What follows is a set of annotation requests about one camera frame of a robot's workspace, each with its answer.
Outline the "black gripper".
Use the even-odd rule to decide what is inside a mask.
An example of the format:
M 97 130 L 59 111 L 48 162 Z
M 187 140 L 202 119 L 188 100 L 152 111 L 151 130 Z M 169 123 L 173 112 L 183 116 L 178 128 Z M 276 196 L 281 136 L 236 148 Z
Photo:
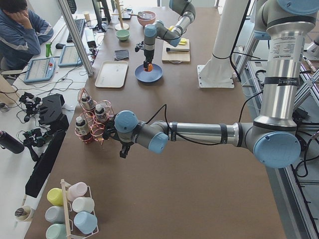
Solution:
M 154 58 L 154 51 L 153 50 L 144 50 L 144 56 L 145 56 L 145 61 L 143 62 L 143 68 L 144 71 L 148 71 L 148 67 L 152 68 L 152 61 Z
M 130 147 L 134 143 L 133 142 L 123 142 L 123 141 L 121 141 L 121 144 L 122 144 L 122 149 L 121 149 L 119 155 L 120 155 L 121 158 L 125 158 L 125 157 L 127 157 L 128 153 L 129 153 Z

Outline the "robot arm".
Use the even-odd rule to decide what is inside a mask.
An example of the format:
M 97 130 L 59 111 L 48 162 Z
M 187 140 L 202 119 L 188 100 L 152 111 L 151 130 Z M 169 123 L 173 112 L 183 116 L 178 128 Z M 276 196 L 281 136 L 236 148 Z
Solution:
M 121 111 L 113 120 L 113 128 L 105 134 L 122 144 L 122 158 L 135 143 L 161 153 L 168 141 L 186 140 L 202 145 L 232 144 L 250 150 L 268 167 L 289 166 L 301 153 L 292 114 L 305 36 L 316 24 L 318 9 L 316 0 L 259 3 L 254 31 L 258 36 L 265 33 L 270 37 L 270 49 L 261 111 L 252 123 L 144 122 L 132 111 Z
M 176 47 L 180 43 L 181 37 L 187 30 L 187 27 L 195 20 L 195 7 L 189 0 L 171 0 L 169 2 L 169 8 L 180 16 L 179 21 L 172 29 L 165 27 L 161 20 L 147 24 L 144 27 L 142 50 L 145 56 L 143 70 L 146 72 L 153 70 L 152 61 L 155 54 L 156 39 L 159 38 L 171 46 Z

